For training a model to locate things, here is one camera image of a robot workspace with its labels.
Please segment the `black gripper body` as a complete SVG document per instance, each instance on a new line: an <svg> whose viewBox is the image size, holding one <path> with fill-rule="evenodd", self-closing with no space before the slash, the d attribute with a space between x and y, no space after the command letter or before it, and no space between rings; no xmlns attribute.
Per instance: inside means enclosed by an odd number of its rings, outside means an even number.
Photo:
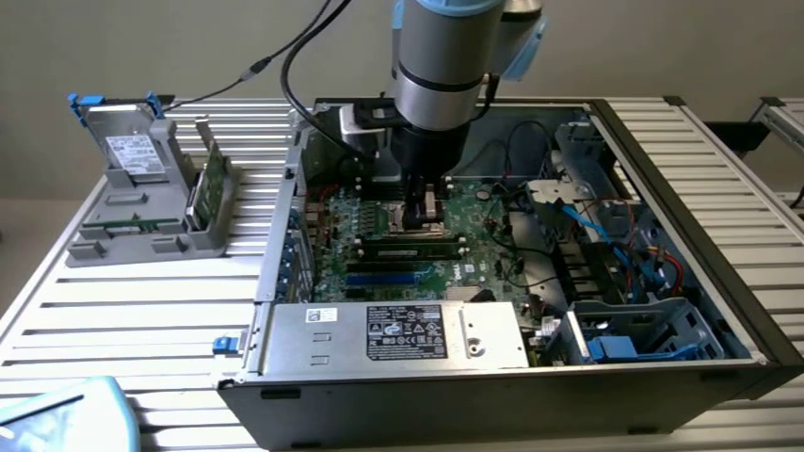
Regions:
<svg viewBox="0 0 804 452"><path fill-rule="evenodd" d="M435 184L455 168L463 157L467 136L468 123L446 131L414 125L394 129L394 157L407 189Z"/></svg>

